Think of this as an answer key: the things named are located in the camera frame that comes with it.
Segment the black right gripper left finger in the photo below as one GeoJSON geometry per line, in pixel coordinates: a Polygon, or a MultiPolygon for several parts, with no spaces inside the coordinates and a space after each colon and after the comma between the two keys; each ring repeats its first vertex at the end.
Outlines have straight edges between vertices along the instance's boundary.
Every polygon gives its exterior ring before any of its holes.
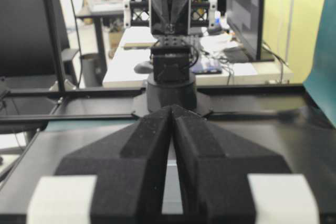
{"type": "Polygon", "coordinates": [[[42,177],[28,223],[139,223],[162,211],[171,137],[166,106],[62,158],[42,177]]]}

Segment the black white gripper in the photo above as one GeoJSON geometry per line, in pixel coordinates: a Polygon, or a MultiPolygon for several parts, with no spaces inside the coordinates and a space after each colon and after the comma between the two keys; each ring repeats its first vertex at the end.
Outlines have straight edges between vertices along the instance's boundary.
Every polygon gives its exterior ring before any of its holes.
{"type": "Polygon", "coordinates": [[[217,0],[123,0],[125,28],[149,27],[154,36],[188,36],[213,27],[217,0]]]}

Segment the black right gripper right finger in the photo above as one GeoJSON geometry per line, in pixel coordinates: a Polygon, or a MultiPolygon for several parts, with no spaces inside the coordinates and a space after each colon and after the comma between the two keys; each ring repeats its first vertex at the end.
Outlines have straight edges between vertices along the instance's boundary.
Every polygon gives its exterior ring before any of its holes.
{"type": "Polygon", "coordinates": [[[208,223],[319,223],[308,181],[278,153],[172,107],[177,163],[208,223]]]}

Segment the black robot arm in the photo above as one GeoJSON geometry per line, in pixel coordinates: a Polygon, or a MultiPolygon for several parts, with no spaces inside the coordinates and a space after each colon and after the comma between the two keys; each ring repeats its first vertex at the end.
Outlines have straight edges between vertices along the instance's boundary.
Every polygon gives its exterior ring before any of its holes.
{"type": "Polygon", "coordinates": [[[284,157],[197,114],[189,35],[194,0],[125,0],[149,11],[149,113],[41,177],[27,223],[319,223],[317,200],[284,157]]]}

